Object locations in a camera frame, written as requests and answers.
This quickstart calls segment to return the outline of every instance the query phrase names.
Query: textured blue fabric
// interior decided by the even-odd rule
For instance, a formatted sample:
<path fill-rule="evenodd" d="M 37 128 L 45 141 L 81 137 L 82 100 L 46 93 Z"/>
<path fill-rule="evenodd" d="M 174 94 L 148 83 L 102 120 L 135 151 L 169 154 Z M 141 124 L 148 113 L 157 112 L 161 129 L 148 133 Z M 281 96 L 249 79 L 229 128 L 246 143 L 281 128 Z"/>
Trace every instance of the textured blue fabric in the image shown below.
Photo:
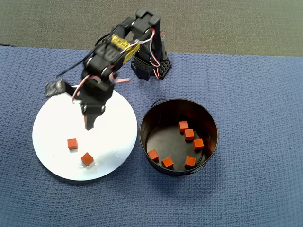
<path fill-rule="evenodd" d="M 214 117 L 219 144 L 204 170 L 170 177 L 139 139 L 113 173 L 73 182 L 32 145 L 45 83 L 87 51 L 0 47 L 0 226 L 299 227 L 303 224 L 303 58 L 169 54 L 163 81 L 116 86 L 138 123 L 160 98 L 186 98 Z M 80 81 L 81 66 L 66 74 Z"/>

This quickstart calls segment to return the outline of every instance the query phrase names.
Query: wooden block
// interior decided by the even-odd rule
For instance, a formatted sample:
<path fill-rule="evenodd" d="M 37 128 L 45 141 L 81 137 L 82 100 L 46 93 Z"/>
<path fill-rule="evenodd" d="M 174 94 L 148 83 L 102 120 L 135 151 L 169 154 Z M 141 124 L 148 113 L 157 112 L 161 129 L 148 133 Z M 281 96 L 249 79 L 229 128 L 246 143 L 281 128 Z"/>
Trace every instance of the wooden block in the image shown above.
<path fill-rule="evenodd" d="M 195 139 L 193 145 L 194 145 L 194 150 L 202 150 L 202 148 L 204 147 L 202 139 Z"/>
<path fill-rule="evenodd" d="M 187 121 L 182 121 L 179 122 L 179 130 L 180 132 L 184 132 L 185 129 L 188 129 L 188 122 Z"/>
<path fill-rule="evenodd" d="M 162 160 L 162 165 L 164 165 L 165 168 L 171 168 L 174 165 L 174 162 L 171 157 L 167 157 Z"/>
<path fill-rule="evenodd" d="M 89 153 L 86 153 L 85 155 L 83 155 L 81 160 L 86 166 L 89 166 L 90 163 L 92 163 L 94 161 L 93 157 Z"/>
<path fill-rule="evenodd" d="M 188 156 L 186 158 L 186 162 L 185 162 L 185 168 L 186 169 L 191 169 L 195 167 L 195 163 L 196 163 L 196 158 Z"/>
<path fill-rule="evenodd" d="M 157 161 L 159 159 L 159 155 L 156 150 L 152 150 L 152 151 L 148 152 L 147 154 L 153 161 Z"/>
<path fill-rule="evenodd" d="M 185 137 L 185 140 L 193 140 L 194 137 L 195 137 L 194 130 L 193 129 L 185 129 L 184 130 L 184 137 Z"/>
<path fill-rule="evenodd" d="M 75 138 L 73 139 L 68 139 L 67 140 L 67 146 L 69 150 L 75 150 L 78 149 L 78 143 L 77 140 Z"/>

